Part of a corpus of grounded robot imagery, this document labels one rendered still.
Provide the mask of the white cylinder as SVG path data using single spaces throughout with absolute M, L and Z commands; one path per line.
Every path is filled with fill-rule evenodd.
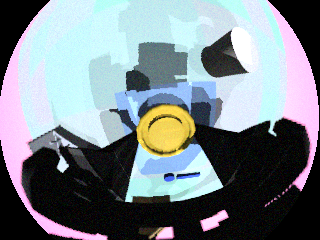
M 244 29 L 233 28 L 203 52 L 205 71 L 213 77 L 243 75 L 256 71 L 259 53 L 251 35 Z

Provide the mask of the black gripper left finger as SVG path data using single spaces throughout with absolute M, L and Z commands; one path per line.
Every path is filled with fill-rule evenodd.
M 115 200 L 127 200 L 129 180 L 131 180 L 133 164 L 139 148 L 136 131 L 113 141 L 107 147 L 100 149 L 59 147 L 61 157 L 67 165 L 75 165 L 85 171 L 91 171 L 108 191 L 116 197 Z

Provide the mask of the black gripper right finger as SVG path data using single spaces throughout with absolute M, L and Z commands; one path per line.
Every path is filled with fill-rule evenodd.
M 240 169 L 244 159 L 247 159 L 249 149 L 255 137 L 263 136 L 271 128 L 272 121 L 265 120 L 245 128 L 243 131 L 229 131 L 216 127 L 195 124 L 195 137 L 204 155 L 211 161 L 221 185 L 228 185 L 236 180 L 237 169 Z

